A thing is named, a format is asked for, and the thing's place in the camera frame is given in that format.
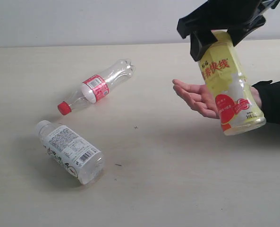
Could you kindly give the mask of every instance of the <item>bottle bottom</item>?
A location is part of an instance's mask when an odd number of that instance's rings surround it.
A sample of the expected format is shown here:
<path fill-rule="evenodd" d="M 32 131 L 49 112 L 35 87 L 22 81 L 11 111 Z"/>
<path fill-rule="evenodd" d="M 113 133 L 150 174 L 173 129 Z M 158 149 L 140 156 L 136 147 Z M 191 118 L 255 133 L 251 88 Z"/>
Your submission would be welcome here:
<path fill-rule="evenodd" d="M 81 169 L 78 179 L 81 184 L 87 184 L 95 180 L 102 172 L 104 168 L 103 154 L 95 154 Z"/>
<path fill-rule="evenodd" d="M 247 122 L 243 125 L 239 125 L 228 130 L 224 131 L 226 136 L 233 136 L 237 134 L 241 134 L 243 132 L 251 131 L 253 129 L 258 129 L 266 124 L 266 119 L 264 117 L 260 117 L 254 121 Z"/>

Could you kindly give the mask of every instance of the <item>red bottle cap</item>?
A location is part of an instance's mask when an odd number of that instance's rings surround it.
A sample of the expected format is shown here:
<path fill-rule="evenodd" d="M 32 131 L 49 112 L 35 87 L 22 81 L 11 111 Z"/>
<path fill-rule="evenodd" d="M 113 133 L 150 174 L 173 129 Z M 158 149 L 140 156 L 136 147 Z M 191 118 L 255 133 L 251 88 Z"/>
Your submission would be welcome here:
<path fill-rule="evenodd" d="M 58 110 L 60 111 L 60 113 L 62 113 L 62 115 L 66 115 L 72 112 L 72 109 L 69 107 L 69 105 L 66 102 L 60 103 L 58 105 Z"/>

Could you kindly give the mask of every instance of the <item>black sleeve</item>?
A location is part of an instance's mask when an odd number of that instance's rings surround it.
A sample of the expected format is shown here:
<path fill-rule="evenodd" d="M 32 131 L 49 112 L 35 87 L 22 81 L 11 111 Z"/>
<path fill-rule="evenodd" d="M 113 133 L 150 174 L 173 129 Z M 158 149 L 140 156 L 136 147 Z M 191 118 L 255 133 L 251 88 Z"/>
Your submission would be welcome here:
<path fill-rule="evenodd" d="M 261 81 L 254 84 L 262 100 L 262 111 L 269 123 L 280 124 L 280 82 Z"/>

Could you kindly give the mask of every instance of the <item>white wall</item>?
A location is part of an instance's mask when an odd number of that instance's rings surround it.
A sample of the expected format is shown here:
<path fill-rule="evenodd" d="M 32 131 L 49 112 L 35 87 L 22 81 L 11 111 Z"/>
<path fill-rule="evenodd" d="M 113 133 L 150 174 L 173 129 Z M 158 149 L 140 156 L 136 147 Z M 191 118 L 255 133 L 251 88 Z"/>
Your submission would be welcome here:
<path fill-rule="evenodd" d="M 0 47 L 185 42 L 178 19 L 205 1 L 0 0 Z M 266 18 L 249 38 L 280 38 L 280 4 Z"/>

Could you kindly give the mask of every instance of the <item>red label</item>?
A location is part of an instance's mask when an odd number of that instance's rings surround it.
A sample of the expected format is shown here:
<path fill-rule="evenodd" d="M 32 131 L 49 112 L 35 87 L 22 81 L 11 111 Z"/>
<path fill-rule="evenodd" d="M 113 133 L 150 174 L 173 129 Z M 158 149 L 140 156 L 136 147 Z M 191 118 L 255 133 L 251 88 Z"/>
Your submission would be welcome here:
<path fill-rule="evenodd" d="M 83 83 L 93 91 L 94 96 L 96 97 L 96 102 L 98 102 L 110 92 L 105 80 L 99 75 L 94 75 Z"/>
<path fill-rule="evenodd" d="M 240 98 L 236 102 L 228 95 L 218 95 L 215 98 L 215 103 L 219 111 L 222 124 L 226 124 L 242 110 L 247 110 L 250 107 L 247 99 Z"/>

